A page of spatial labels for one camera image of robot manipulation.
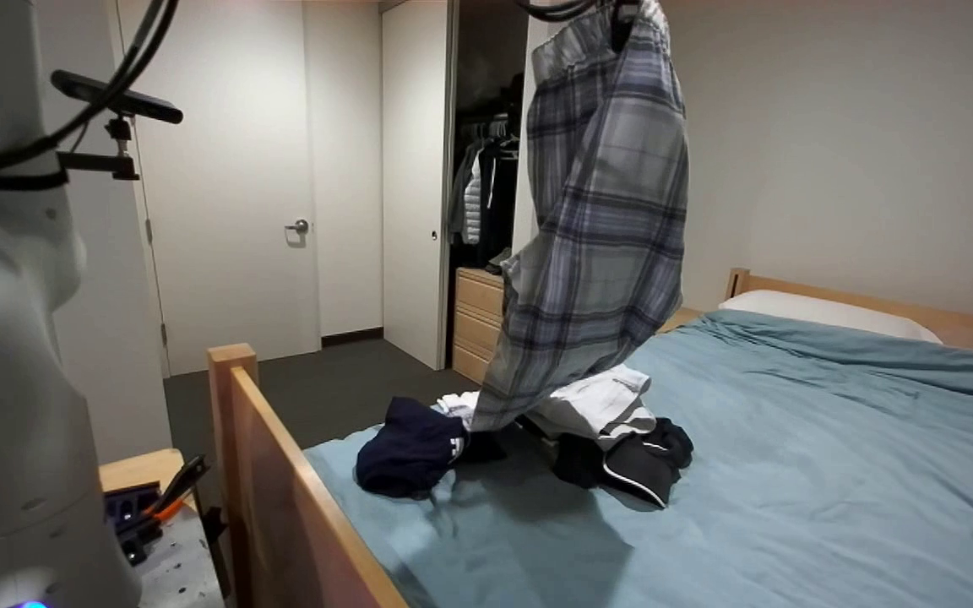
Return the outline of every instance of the gray carpet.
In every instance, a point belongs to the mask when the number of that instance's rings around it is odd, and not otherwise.
[[[389,342],[369,337],[316,354],[261,366],[261,387],[301,447],[349,436],[381,422],[393,394],[432,401],[447,391],[472,391],[472,383],[454,373],[428,373]],[[214,422],[207,374],[174,374],[165,383],[174,451],[209,455]]]

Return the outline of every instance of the white wall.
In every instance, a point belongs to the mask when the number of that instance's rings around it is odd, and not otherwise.
[[[731,267],[973,310],[973,5],[672,0],[684,302]]]
[[[307,0],[322,336],[381,327],[381,13]]]
[[[39,0],[39,67],[111,76],[109,5]],[[62,126],[82,106],[44,80],[44,117]],[[85,153],[109,153],[102,117]],[[55,315],[62,366],[86,399],[102,462],[171,447],[152,274],[143,244],[143,212],[133,183],[73,177],[68,189],[76,232],[86,244],[86,274],[73,302]]]

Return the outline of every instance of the teal bedsheet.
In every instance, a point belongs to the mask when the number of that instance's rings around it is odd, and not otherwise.
[[[374,428],[307,451],[410,605],[973,605],[973,354],[716,310],[628,357],[697,460],[666,510],[505,460],[362,494]]]

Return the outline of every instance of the bed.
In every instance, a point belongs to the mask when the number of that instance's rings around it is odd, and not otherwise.
[[[936,337],[710,310],[628,366],[697,460],[666,510],[549,475],[528,434],[428,501],[362,494],[374,428],[301,451],[246,346],[209,351],[240,605],[973,605],[973,315],[737,271]]]

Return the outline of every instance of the white door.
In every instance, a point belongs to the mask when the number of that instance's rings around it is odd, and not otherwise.
[[[146,0],[119,0],[125,33]],[[190,0],[139,92],[181,126],[139,123],[170,373],[214,346],[261,357],[316,351],[307,70],[301,0]]]
[[[447,363],[448,0],[381,13],[386,337]]]

